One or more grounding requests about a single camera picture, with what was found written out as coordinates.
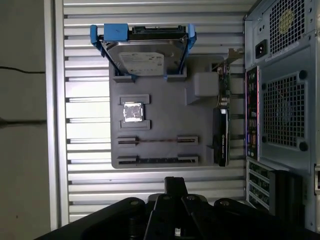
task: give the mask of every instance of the ventilation slots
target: ventilation slots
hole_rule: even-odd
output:
[[[270,13],[272,54],[298,41],[305,33],[304,0],[280,0]]]
[[[305,86],[291,76],[267,84],[263,94],[264,133],[269,143],[297,147],[305,137]]]

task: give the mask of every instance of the hard drive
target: hard drive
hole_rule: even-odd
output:
[[[116,76],[166,76],[180,74],[197,35],[192,24],[178,27],[146,28],[106,23],[104,35],[90,27],[91,43],[106,57]]]

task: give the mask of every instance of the screw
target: screw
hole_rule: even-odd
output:
[[[196,200],[196,197],[193,195],[189,195],[186,197],[186,199],[193,201],[193,200]]]
[[[220,204],[223,206],[229,206],[230,203],[224,200],[224,201],[221,201]]]

